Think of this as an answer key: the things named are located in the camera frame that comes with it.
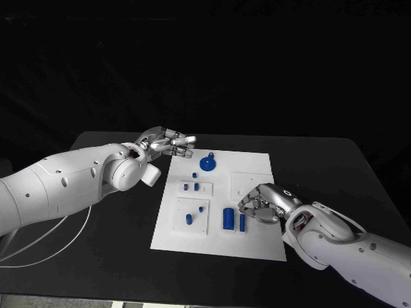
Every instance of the blue block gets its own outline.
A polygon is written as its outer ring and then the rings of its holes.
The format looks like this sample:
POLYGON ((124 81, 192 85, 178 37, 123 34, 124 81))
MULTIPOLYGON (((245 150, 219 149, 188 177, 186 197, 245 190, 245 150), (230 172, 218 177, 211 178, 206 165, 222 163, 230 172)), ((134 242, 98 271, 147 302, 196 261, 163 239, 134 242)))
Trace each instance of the blue block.
POLYGON ((235 230, 235 210, 231 207, 222 211, 222 229, 235 230))
POLYGON ((240 232, 245 232, 245 215, 240 214, 240 232))
POLYGON ((191 215, 191 214, 188 214, 188 215, 185 216, 185 220, 186 220, 186 222, 188 222, 188 225, 192 225, 193 219, 192 219, 192 215, 191 215))

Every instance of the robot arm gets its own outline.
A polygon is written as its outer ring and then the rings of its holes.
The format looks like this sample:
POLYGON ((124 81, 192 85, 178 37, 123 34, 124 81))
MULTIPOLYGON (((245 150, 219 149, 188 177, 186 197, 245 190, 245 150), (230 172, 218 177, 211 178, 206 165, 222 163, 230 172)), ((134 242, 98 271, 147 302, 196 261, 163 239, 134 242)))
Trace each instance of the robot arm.
POLYGON ((369 234, 355 221, 319 202, 303 205, 274 184, 258 185, 238 206, 240 212, 263 223, 286 219, 283 240, 313 268, 323 270, 332 266, 346 281, 380 300, 395 307, 411 307, 410 247, 369 234))
POLYGON ((20 227, 68 216, 142 180, 153 186, 160 154, 192 157, 195 137, 157 126, 134 143, 107 144, 45 157, 0 179, 0 236, 20 227))

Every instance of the white cable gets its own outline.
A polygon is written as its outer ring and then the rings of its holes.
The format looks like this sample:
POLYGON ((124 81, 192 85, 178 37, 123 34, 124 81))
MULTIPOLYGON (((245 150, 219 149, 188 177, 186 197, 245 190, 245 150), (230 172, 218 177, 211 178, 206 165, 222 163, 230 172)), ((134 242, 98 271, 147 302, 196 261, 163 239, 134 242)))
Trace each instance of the white cable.
POLYGON ((65 221, 65 219, 68 218, 68 216, 64 217, 64 219, 58 222, 58 225, 22 249, 19 249, 16 252, 13 252, 12 254, 9 254, 6 257, 3 257, 0 259, 2 261, 6 261, 10 257, 16 256, 16 254, 19 254, 20 252, 23 252, 33 244, 36 244, 45 237, 46 235, 59 227, 59 225, 62 224, 62 222, 65 221))
MULTIPOLYGON (((36 264, 39 264, 39 263, 42 263, 42 262, 45 262, 48 259, 51 259, 52 257, 55 257, 65 249, 67 249, 67 247, 72 244, 72 242, 77 240, 77 238, 78 238, 78 236, 80 236, 80 234, 81 234, 81 232, 82 232, 82 230, 84 230, 84 228, 85 228, 85 224, 87 224, 87 222, 88 222, 88 218, 90 218, 90 213, 91 213, 91 211, 92 211, 92 207, 90 207, 88 208, 88 214, 87 214, 87 219, 85 219, 85 222, 84 222, 84 225, 82 225, 82 227, 81 227, 81 230, 80 230, 80 232, 78 232, 78 234, 77 234, 77 236, 74 237, 74 239, 71 240, 71 242, 65 245, 65 247, 55 253, 55 254, 52 254, 48 258, 45 258, 43 260, 41 260, 41 261, 38 261, 38 262, 35 262, 35 263, 32 263, 32 264, 26 264, 26 265, 19 265, 19 266, 0 266, 0 268, 25 268, 25 267, 28 267, 28 266, 32 266, 32 265, 36 265, 36 264)), ((25 249, 28 249, 52 231, 54 231, 54 229, 51 229, 51 231, 48 231, 48 233, 30 244, 30 245, 28 245, 26 247, 23 247, 23 249, 22 250, 19 250, 17 252, 15 252, 15 254, 12 254, 12 255, 9 255, 7 257, 5 257, 2 260, 0 260, 0 262, 3 261, 3 260, 6 260, 9 257, 12 257, 13 255, 16 255, 20 251, 23 251, 25 249)))

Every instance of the white board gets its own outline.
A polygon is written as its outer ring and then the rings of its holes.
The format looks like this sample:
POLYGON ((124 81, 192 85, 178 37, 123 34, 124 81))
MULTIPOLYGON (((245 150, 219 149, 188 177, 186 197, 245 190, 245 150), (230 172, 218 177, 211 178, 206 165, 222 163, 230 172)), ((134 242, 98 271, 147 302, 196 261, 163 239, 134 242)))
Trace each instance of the white board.
POLYGON ((258 184, 274 183, 271 174, 266 153, 193 149, 192 159, 173 157, 150 248, 286 261, 280 223, 266 225, 247 216, 247 232, 238 229, 238 202, 258 184), (217 168, 204 171, 199 161, 209 153, 215 155, 217 168), (196 211, 202 203, 206 215, 199 216, 196 211), (227 207, 235 211, 235 231, 222 229, 227 207), (192 225, 185 222, 186 213, 195 214, 192 225))

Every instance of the blue object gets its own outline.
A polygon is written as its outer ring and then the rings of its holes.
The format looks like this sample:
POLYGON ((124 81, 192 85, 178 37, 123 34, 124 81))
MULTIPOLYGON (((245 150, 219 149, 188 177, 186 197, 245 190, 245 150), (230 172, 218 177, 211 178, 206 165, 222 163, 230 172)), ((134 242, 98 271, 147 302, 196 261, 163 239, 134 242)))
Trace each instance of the blue object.
POLYGON ((235 210, 231 207, 222 211, 222 229, 235 230, 235 210))
POLYGON ((240 214, 240 232, 245 232, 245 215, 240 214))
POLYGON ((185 220, 186 220, 186 222, 188 222, 188 225, 192 225, 193 219, 192 219, 192 215, 191 215, 191 214, 188 214, 188 215, 185 216, 185 220))
POLYGON ((199 166, 204 171, 212 171, 215 169, 217 161, 214 160, 214 153, 209 153, 208 157, 199 161, 199 166))

